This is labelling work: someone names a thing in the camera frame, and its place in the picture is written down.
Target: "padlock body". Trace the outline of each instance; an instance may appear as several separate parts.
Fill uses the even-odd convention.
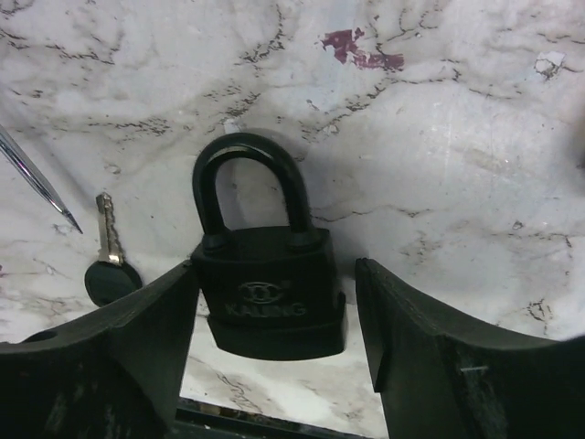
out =
[[[255,359],[313,359],[345,347],[346,300],[329,230],[306,252],[287,248],[289,227],[233,230],[231,244],[191,259],[218,347]]]

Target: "brand logo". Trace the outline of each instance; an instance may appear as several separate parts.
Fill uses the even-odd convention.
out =
[[[238,287],[238,291],[246,302],[257,305],[273,304],[284,296],[280,286],[267,282],[246,282]]]
[[[306,316],[307,308],[297,302],[290,305],[244,305],[225,304],[228,316],[275,318],[275,317],[301,317]]]

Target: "padlock shackle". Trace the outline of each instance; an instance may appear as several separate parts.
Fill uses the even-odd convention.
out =
[[[229,242],[229,229],[218,203],[216,177],[219,168],[234,158],[248,158],[262,163],[278,178],[291,227],[289,247],[303,250],[317,245],[320,236],[311,221],[303,176],[293,158],[266,137],[234,133],[223,135],[206,146],[193,169],[193,196],[205,233],[204,248],[213,251]]]

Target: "pen tip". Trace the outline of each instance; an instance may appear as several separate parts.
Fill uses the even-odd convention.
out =
[[[83,234],[83,230],[81,229],[80,225],[77,223],[75,218],[73,218],[73,215],[71,215],[71,212],[66,210],[65,212],[63,212],[63,214],[65,215],[65,218],[67,219],[67,221],[69,221],[69,224],[71,224],[75,228],[76,231]]]

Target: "black key head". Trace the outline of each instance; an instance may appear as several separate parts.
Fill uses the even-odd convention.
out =
[[[140,274],[126,262],[118,266],[97,261],[85,272],[85,289],[97,306],[110,304],[142,287]]]

